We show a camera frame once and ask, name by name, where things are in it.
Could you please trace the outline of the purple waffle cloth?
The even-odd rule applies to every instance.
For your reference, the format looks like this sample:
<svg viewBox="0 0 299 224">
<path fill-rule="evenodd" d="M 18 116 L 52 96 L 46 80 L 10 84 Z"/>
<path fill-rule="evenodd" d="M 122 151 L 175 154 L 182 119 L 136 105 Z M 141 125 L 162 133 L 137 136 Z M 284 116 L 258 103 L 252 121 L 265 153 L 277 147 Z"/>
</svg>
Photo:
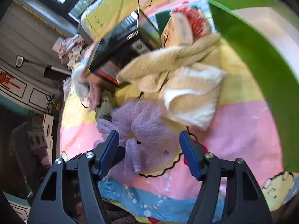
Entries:
<svg viewBox="0 0 299 224">
<path fill-rule="evenodd" d="M 137 176 L 157 177 L 179 160 L 180 127 L 164 118 L 157 101 L 128 101 L 113 109 L 110 116 L 110 120 L 98 119 L 97 129 L 104 139 L 116 130 L 119 145 L 125 148 L 124 159 L 110 169 L 110 178 L 129 182 Z"/>
</svg>

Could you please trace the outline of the black and gold box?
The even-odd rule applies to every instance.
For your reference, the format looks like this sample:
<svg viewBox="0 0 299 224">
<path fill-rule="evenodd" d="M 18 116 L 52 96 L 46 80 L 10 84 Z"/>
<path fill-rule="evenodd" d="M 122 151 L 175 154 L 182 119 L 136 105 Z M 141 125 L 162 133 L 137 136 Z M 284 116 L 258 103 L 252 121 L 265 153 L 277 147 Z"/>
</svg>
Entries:
<svg viewBox="0 0 299 224">
<path fill-rule="evenodd" d="M 92 50 L 84 78 L 118 86 L 117 74 L 134 58 L 162 47 L 158 30 L 137 9 L 111 29 Z"/>
</svg>

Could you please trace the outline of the red knitted doll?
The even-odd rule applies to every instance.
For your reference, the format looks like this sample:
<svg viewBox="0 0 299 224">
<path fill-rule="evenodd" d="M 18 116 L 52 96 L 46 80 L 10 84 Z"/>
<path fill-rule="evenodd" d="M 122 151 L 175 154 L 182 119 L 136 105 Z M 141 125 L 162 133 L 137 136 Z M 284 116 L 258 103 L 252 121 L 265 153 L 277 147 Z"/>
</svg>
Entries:
<svg viewBox="0 0 299 224">
<path fill-rule="evenodd" d="M 165 48 L 189 46 L 211 33 L 211 25 L 202 12 L 182 5 L 170 12 L 170 18 L 161 35 L 161 42 Z"/>
</svg>

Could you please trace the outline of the pink and white cloth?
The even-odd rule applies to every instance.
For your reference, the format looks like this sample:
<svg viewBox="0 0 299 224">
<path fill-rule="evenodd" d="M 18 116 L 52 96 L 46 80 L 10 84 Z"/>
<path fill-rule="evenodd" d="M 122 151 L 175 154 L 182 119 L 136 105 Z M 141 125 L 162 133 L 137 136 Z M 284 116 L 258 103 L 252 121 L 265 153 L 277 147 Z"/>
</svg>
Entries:
<svg viewBox="0 0 299 224">
<path fill-rule="evenodd" d="M 64 102 L 68 99 L 69 94 L 76 93 L 81 104 L 90 111 L 100 105 L 101 87 L 84 78 L 83 72 L 85 65 L 76 63 L 72 70 L 71 76 L 63 81 Z"/>
</svg>

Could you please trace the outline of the green cardboard box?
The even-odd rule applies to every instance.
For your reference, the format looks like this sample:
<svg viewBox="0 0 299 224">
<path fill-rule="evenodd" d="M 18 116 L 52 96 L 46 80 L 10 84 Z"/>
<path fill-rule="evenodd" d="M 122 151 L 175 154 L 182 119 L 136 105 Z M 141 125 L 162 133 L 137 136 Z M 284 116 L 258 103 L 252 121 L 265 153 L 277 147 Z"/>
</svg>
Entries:
<svg viewBox="0 0 299 224">
<path fill-rule="evenodd" d="M 264 177 L 298 172 L 298 80 L 270 41 L 236 13 L 270 3 L 191 1 L 221 33 L 221 67 L 227 72 L 211 126 L 191 131 L 219 158 L 241 157 Z"/>
</svg>

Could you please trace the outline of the cream fluffy towel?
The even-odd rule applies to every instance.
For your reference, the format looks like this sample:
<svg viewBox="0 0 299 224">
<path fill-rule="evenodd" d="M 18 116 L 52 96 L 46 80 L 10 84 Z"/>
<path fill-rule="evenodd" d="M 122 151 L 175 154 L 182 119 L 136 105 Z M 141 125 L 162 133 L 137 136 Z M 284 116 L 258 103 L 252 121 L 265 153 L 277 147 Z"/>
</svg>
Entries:
<svg viewBox="0 0 299 224">
<path fill-rule="evenodd" d="M 221 83 L 217 32 L 189 46 L 172 46 L 142 54 L 117 74 L 118 83 L 131 83 L 144 93 L 157 93 L 166 116 L 186 126 L 207 130 L 214 118 Z"/>
</svg>

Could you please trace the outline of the pile of clothes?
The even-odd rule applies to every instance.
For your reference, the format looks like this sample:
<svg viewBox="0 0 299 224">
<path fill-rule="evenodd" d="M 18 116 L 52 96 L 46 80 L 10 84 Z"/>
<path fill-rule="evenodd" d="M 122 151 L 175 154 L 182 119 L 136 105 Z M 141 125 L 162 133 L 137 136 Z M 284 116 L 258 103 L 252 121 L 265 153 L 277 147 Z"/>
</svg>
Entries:
<svg viewBox="0 0 299 224">
<path fill-rule="evenodd" d="M 76 34 L 70 38 L 57 39 L 52 50 L 58 54 L 61 64 L 67 65 L 68 69 L 73 69 L 86 47 L 85 40 L 79 34 Z"/>
</svg>

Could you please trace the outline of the colourful cartoon blanket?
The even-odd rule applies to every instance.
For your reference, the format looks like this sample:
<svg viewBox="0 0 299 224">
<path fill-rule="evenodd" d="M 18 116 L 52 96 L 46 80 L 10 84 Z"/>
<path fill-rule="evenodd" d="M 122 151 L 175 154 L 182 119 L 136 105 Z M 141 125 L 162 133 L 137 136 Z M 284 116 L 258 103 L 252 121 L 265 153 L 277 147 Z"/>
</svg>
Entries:
<svg viewBox="0 0 299 224">
<path fill-rule="evenodd" d="M 206 131 L 191 132 L 217 157 L 245 159 L 265 195 L 270 211 L 278 214 L 298 192 L 298 175 L 283 170 L 282 150 L 274 119 L 247 65 L 226 41 L 221 41 L 224 79 L 219 106 Z M 80 104 L 70 86 L 60 127 L 60 152 L 66 159 L 102 141 L 95 112 Z M 109 174 L 99 183 L 108 214 L 114 223 L 186 223 L 201 184 L 190 174 L 182 154 L 153 176 L 120 181 Z"/>
</svg>

